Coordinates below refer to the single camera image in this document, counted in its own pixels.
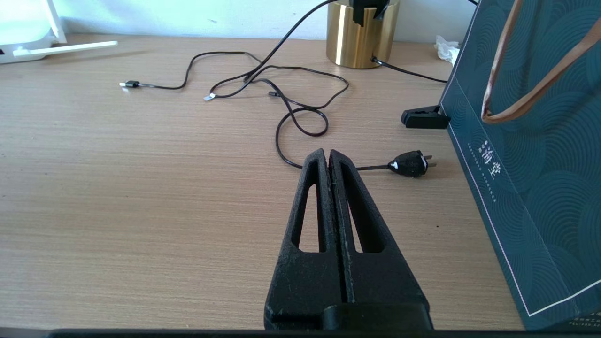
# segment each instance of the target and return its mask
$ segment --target white line border on bag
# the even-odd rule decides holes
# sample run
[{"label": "white line border on bag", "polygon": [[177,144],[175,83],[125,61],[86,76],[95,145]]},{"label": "white line border on bag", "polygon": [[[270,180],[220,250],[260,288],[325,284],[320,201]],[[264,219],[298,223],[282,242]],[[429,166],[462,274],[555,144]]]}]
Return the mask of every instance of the white line border on bag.
[{"label": "white line border on bag", "polygon": [[[472,21],[469,23],[469,28],[468,28],[468,34],[465,38],[465,41],[463,42],[463,44],[465,44],[468,40],[470,35],[472,34],[472,26],[474,24],[474,18],[476,17],[476,15],[478,14],[478,11],[480,9],[480,4],[478,3],[478,6],[476,7],[476,10],[474,11],[474,16],[472,17]],[[461,57],[463,56],[463,49],[461,49],[459,56],[457,58],[456,64],[459,64],[459,61],[461,61]],[[443,112],[445,111],[444,106],[442,105],[442,101],[444,100],[445,96],[448,93],[449,88],[451,87],[451,83],[453,80],[455,80],[455,74],[457,72],[457,67],[454,67],[453,72],[448,80],[448,84],[447,87],[445,88],[444,92],[442,93],[442,97],[441,97],[441,102],[440,102],[440,106],[443,110]],[[601,284],[601,279],[594,282],[593,284],[590,284],[589,286],[583,288],[582,290],[574,293],[571,296],[565,297],[562,300],[556,301],[553,304],[550,304],[548,306],[545,306],[544,308],[540,309],[540,310],[536,310],[532,313],[530,313],[530,311],[528,310],[528,306],[526,305],[526,301],[524,301],[524,298],[522,296],[522,291],[520,290],[519,285],[517,284],[517,280],[516,280],[516,276],[513,273],[513,269],[511,268],[511,264],[509,264],[509,260],[507,259],[507,255],[505,254],[505,250],[503,249],[503,245],[501,244],[501,240],[499,239],[499,235],[496,232],[495,229],[495,225],[492,222],[492,219],[490,218],[489,212],[488,212],[488,208],[486,207],[486,203],[484,202],[484,198],[482,197],[482,193],[480,192],[480,189],[478,188],[478,184],[476,183],[476,180],[474,179],[474,175],[472,174],[472,170],[469,168],[469,164],[468,164],[468,160],[465,158],[465,155],[463,154],[463,149],[461,148],[461,144],[459,143],[459,140],[457,139],[457,136],[455,135],[455,130],[453,129],[453,126],[451,124],[449,124],[449,128],[451,128],[451,132],[453,133],[453,138],[455,139],[455,143],[457,144],[457,148],[459,148],[459,152],[461,153],[461,157],[463,158],[463,162],[465,163],[465,167],[468,169],[469,175],[470,177],[472,177],[472,181],[474,183],[474,186],[476,187],[476,190],[478,191],[478,195],[480,196],[480,201],[482,201],[482,205],[484,206],[484,211],[486,212],[486,216],[488,217],[490,226],[492,228],[492,231],[495,234],[495,238],[497,243],[499,244],[499,248],[501,248],[501,252],[503,253],[503,258],[505,259],[505,262],[507,262],[507,266],[509,267],[509,271],[511,272],[511,277],[513,279],[513,283],[516,285],[516,289],[518,294],[520,295],[520,299],[522,300],[522,304],[524,305],[524,309],[526,310],[526,314],[528,314],[528,317],[532,317],[535,316],[545,310],[549,310],[550,308],[552,308],[553,306],[559,305],[563,302],[566,302],[568,300],[571,300],[575,297],[577,297],[578,295],[580,295],[581,293],[585,292],[586,290],[589,290],[595,286],[597,286],[598,284]]]}]

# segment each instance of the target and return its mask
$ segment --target white tissue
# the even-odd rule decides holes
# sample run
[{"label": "white tissue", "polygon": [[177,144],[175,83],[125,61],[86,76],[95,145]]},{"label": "white tissue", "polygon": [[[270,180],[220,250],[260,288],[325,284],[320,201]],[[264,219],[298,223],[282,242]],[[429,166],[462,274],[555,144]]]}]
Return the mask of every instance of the white tissue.
[{"label": "white tissue", "polygon": [[455,61],[459,55],[459,42],[446,41],[440,35],[436,36],[436,44],[434,48],[438,51],[438,57],[442,60],[449,61],[455,66]]}]

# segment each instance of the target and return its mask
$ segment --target desk surface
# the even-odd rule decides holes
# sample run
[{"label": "desk surface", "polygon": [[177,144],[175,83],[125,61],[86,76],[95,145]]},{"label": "desk surface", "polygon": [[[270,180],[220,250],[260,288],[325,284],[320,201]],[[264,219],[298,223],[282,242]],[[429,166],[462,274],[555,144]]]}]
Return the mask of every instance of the desk surface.
[{"label": "desk surface", "polygon": [[[276,41],[73,35],[69,42],[113,39],[119,47],[0,66],[0,327],[261,329],[300,173],[275,152],[284,106],[264,84],[203,101],[214,83],[255,65],[243,56],[199,61],[181,91],[124,91],[118,83],[177,85],[197,53],[265,56]],[[430,76],[451,70],[430,45],[395,44],[392,55],[391,63]],[[325,136],[283,128],[292,160],[302,163],[320,147],[357,166],[416,149],[434,156],[438,166],[421,179],[362,177],[435,327],[521,329],[447,132],[400,124],[404,109],[435,104],[444,85],[337,67],[323,41],[288,41],[271,64],[351,83],[325,109]],[[305,72],[266,75],[311,104],[341,86]],[[311,114],[299,121],[315,131],[322,124]],[[315,212],[307,214],[310,229]]]}]

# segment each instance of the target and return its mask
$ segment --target paper bag handle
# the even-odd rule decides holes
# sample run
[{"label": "paper bag handle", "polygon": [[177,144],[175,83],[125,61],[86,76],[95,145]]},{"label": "paper bag handle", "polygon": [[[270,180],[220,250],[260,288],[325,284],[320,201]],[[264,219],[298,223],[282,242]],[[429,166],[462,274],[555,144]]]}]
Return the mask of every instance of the paper bag handle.
[{"label": "paper bag handle", "polygon": [[593,47],[599,40],[601,40],[601,17],[597,19],[597,22],[588,31],[587,35],[570,50],[566,56],[561,59],[551,71],[526,95],[521,99],[512,104],[509,108],[500,112],[499,114],[492,114],[490,111],[490,97],[492,94],[493,87],[495,85],[496,77],[499,74],[501,63],[503,62],[503,56],[505,55],[505,49],[509,43],[511,32],[516,25],[517,17],[522,8],[523,0],[515,0],[509,12],[509,17],[501,32],[499,38],[499,45],[496,48],[495,59],[492,63],[490,70],[490,77],[488,84],[486,85],[486,91],[484,92],[484,100],[482,102],[482,121],[485,123],[501,123],[506,121],[515,120],[516,118],[526,114],[532,106],[540,100],[540,98],[547,92],[549,88],[557,81],[561,75],[580,58],[586,51]]}]

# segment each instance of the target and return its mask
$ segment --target black clip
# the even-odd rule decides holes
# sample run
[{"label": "black clip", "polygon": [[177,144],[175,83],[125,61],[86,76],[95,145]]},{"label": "black clip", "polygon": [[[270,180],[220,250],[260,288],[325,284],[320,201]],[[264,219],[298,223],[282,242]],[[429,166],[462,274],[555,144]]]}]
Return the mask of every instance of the black clip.
[{"label": "black clip", "polygon": [[451,118],[439,114],[441,106],[430,106],[405,110],[401,122],[407,128],[419,129],[446,129]]},{"label": "black clip", "polygon": [[[305,253],[299,242],[313,184],[320,252]],[[419,284],[353,162],[335,150],[329,167],[322,149],[305,160],[264,324],[268,330],[432,330]]]}]

